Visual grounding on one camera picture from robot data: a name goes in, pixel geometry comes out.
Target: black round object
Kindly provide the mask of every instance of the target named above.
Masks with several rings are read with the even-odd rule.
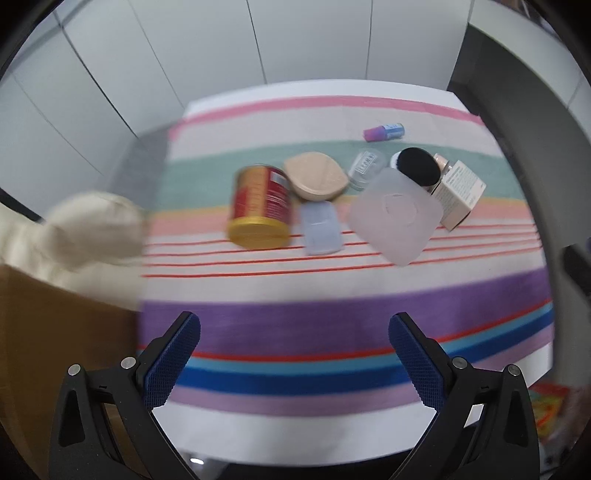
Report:
[[[433,156],[418,147],[402,150],[398,156],[396,168],[421,187],[435,185],[441,177],[439,165]]]

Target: dark gray wall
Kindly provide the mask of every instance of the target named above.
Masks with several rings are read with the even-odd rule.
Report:
[[[591,145],[552,91],[473,27],[466,32],[452,80],[460,84],[459,92],[464,85],[468,102],[481,109],[478,113],[500,137],[538,223],[557,313],[553,377],[586,384],[591,378],[589,309],[562,272],[559,254],[562,247],[583,244],[591,236]]]

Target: blue stripe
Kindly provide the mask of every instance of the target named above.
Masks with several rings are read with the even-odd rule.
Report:
[[[506,350],[543,328],[551,325],[552,310],[532,322],[485,341],[460,348],[450,356],[460,355],[474,363]],[[359,372],[345,372],[327,375],[272,375],[213,372],[200,368],[185,368],[177,384],[185,387],[202,388],[218,392],[253,395],[322,395],[345,393],[388,387],[408,381],[400,365],[375,368]]]
[[[483,332],[475,333],[464,338],[451,340],[442,344],[446,352],[455,352],[482,343],[490,338],[514,330],[526,323],[533,322],[544,313],[552,310],[552,303],[547,303],[539,309],[529,312],[509,322],[497,325]],[[356,372],[361,370],[376,370],[400,365],[395,353],[374,355],[360,358],[346,358],[340,360],[322,360],[310,362],[243,362],[236,360],[220,360],[191,357],[188,368],[208,370],[211,372],[227,372],[237,374],[262,375],[310,375]]]

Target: green stripe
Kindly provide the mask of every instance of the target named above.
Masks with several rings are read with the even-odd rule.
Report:
[[[156,210],[228,205],[231,202],[234,176],[240,168],[257,163],[281,168],[285,159],[303,152],[325,153],[348,171],[358,151],[367,146],[368,144],[364,141],[312,142],[233,151],[206,155],[193,160],[176,161],[167,165]],[[503,157],[457,148],[406,144],[399,141],[380,142],[372,144],[371,147],[380,150],[388,159],[403,148],[420,147],[432,154],[439,153],[452,162],[461,160],[487,184],[484,196],[524,199],[517,179]],[[349,188],[346,193],[356,195],[359,192]]]

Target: small white box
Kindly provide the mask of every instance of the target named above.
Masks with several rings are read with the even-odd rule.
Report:
[[[485,188],[486,183],[457,161],[433,190],[433,196],[443,206],[441,224],[449,231],[457,227],[472,211]]]

